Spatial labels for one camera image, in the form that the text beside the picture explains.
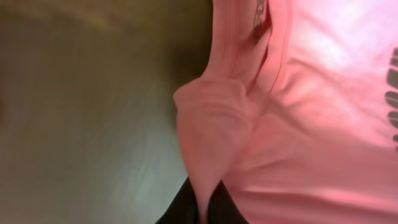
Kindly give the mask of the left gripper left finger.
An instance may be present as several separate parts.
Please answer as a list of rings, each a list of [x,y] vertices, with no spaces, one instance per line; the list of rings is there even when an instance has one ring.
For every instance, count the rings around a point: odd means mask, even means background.
[[[155,224],[198,224],[197,201],[189,178],[182,184],[165,213]]]

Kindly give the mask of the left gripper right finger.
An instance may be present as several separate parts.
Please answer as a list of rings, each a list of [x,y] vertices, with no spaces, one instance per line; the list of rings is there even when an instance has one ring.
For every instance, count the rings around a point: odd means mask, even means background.
[[[222,181],[213,192],[208,206],[209,224],[248,224],[233,202],[228,189]]]

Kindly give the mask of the coral pink t-shirt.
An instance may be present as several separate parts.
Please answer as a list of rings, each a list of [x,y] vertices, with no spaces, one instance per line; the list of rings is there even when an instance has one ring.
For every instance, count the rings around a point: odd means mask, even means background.
[[[396,0],[216,0],[174,100],[202,223],[220,182],[249,223],[397,222]]]

